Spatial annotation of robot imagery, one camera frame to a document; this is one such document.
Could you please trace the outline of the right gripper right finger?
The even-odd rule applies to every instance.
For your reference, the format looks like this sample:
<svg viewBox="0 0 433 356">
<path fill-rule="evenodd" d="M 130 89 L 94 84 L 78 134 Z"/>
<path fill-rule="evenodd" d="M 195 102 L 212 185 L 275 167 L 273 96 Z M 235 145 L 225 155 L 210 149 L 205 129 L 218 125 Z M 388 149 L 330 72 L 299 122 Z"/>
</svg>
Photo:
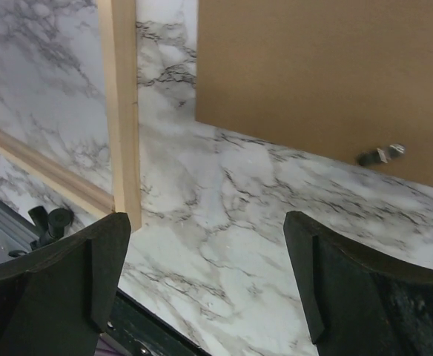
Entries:
<svg viewBox="0 0 433 356">
<path fill-rule="evenodd" d="M 300 211 L 283 226 L 319 355 L 433 355 L 433 270 L 344 237 Z"/>
</svg>

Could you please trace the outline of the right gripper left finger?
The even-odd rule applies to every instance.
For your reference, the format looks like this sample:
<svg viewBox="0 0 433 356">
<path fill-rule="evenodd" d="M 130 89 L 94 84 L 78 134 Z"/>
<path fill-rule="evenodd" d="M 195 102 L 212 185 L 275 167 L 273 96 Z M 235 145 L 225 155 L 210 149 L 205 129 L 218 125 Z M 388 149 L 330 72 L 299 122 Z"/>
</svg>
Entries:
<svg viewBox="0 0 433 356">
<path fill-rule="evenodd" d="M 93 355 L 130 239 L 126 213 L 0 264 L 0 355 Z"/>
</svg>

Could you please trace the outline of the light wooden picture frame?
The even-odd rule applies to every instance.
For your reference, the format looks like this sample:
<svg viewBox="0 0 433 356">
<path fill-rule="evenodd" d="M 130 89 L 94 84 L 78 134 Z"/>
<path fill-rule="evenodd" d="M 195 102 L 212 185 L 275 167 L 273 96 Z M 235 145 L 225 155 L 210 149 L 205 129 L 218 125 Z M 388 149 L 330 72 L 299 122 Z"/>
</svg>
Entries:
<svg viewBox="0 0 433 356">
<path fill-rule="evenodd" d="M 0 131 L 0 154 L 97 218 L 128 214 L 142 226 L 139 175 L 136 2 L 98 1 L 113 192 L 106 191 Z"/>
</svg>

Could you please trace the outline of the brown cardboard backing board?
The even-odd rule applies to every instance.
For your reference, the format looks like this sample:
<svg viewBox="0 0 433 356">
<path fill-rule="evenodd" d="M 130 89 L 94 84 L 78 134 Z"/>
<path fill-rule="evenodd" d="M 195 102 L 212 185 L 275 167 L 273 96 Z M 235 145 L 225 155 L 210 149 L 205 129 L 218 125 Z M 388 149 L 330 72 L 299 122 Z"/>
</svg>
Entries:
<svg viewBox="0 0 433 356">
<path fill-rule="evenodd" d="M 433 187 L 433 1 L 201 1 L 196 119 Z"/>
</svg>

